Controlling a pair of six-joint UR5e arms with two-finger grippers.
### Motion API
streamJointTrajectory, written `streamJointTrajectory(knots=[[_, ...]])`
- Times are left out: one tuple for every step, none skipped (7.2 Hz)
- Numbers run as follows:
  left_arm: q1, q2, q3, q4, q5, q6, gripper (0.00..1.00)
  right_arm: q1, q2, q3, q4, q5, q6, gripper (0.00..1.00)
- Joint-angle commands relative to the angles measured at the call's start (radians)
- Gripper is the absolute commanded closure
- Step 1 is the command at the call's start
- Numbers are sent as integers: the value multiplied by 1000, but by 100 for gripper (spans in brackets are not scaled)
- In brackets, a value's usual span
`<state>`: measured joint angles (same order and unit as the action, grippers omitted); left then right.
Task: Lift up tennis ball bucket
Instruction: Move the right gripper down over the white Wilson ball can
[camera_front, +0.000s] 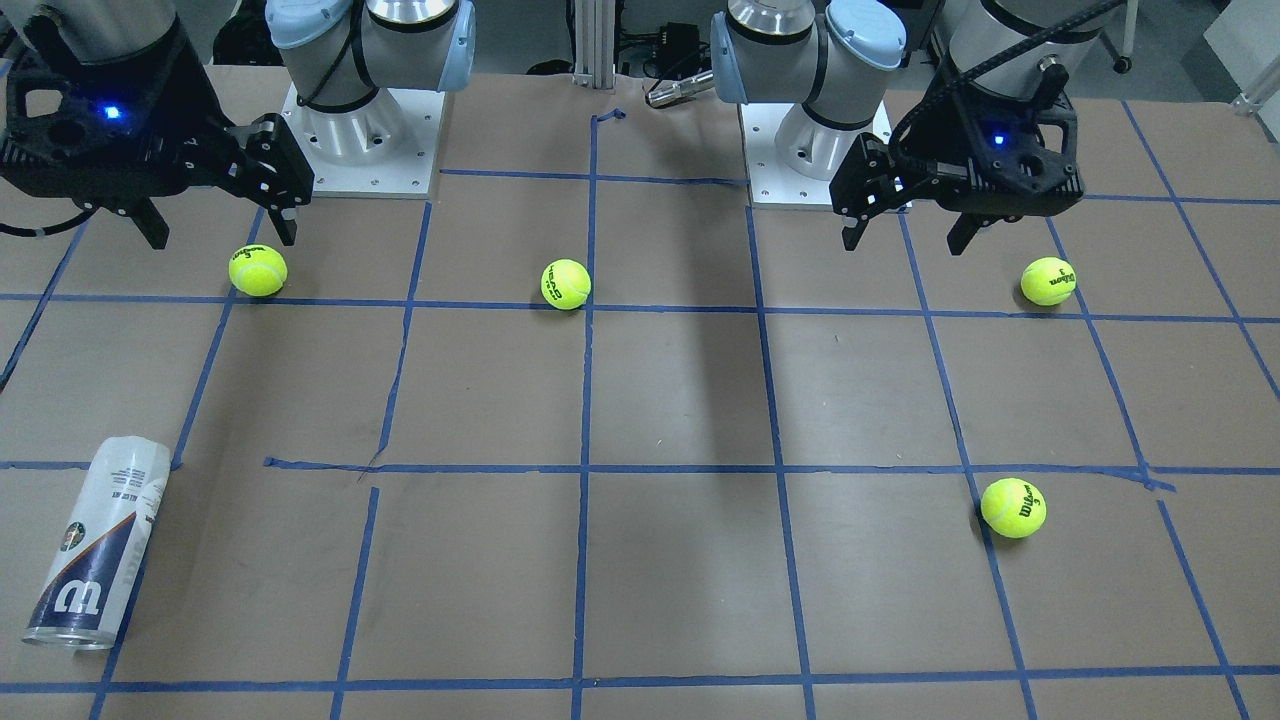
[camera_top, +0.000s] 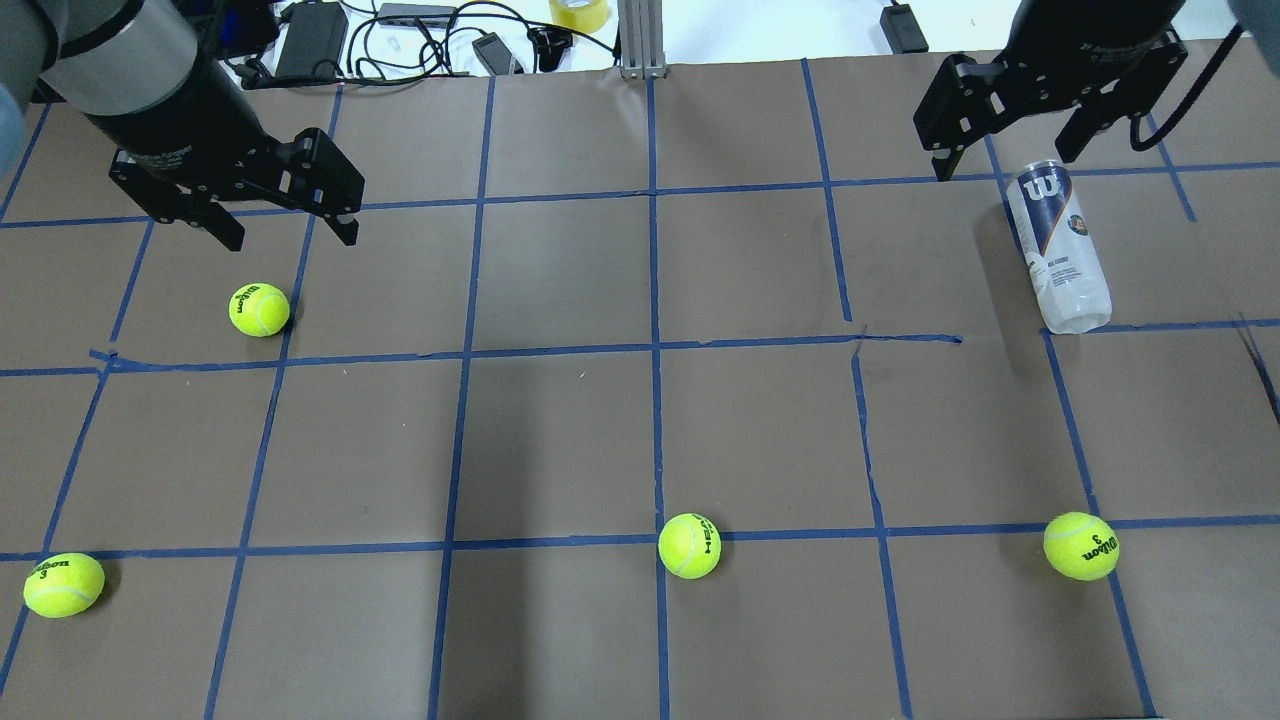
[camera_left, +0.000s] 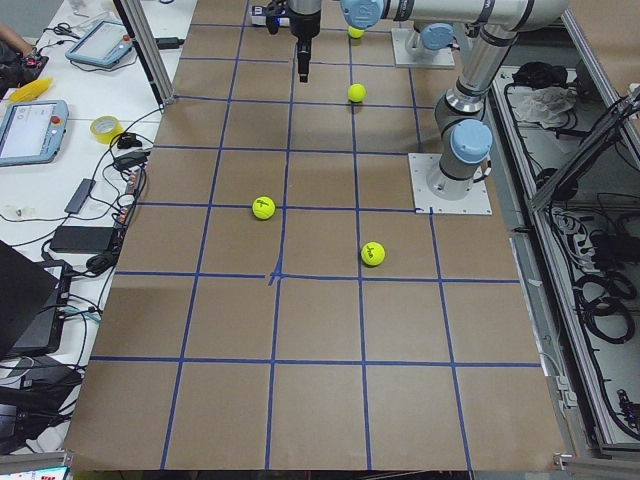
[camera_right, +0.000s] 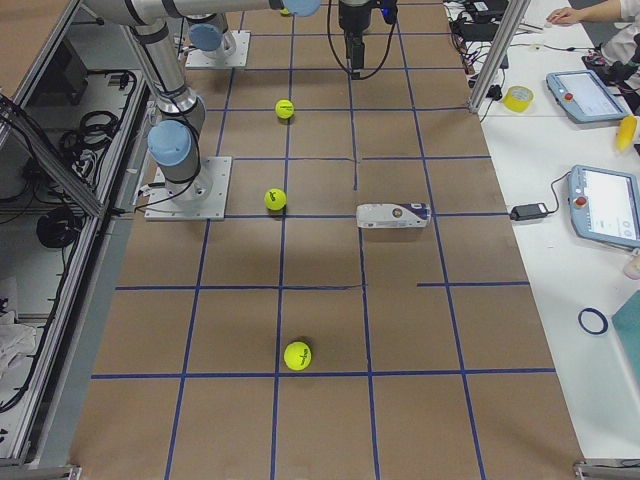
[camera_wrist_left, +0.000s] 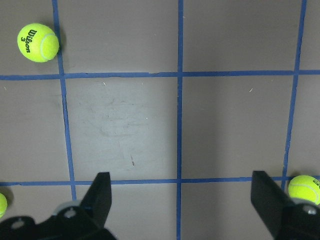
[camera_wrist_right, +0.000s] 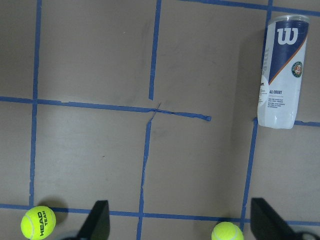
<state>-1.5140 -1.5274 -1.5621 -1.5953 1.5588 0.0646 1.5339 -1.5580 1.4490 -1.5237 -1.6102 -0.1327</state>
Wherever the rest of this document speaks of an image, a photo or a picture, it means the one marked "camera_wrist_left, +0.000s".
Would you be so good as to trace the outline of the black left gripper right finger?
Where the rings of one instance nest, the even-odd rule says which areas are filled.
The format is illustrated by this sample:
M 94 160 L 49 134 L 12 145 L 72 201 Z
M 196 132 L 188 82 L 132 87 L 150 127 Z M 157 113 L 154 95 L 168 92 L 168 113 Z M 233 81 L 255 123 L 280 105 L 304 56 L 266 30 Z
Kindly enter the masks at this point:
M 250 200 L 274 240 L 320 238 L 320 208 L 290 197 L 263 170 L 252 172 Z

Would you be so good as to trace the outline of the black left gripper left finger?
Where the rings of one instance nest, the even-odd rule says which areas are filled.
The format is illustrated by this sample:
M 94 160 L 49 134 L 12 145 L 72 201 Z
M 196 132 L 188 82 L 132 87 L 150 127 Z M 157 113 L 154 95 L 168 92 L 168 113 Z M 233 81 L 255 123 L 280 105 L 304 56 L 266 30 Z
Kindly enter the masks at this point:
M 65 202 L 41 223 L 27 215 L 0 223 L 2 240 L 115 240 L 105 228 L 112 205 L 111 177 L 99 172 L 81 201 Z

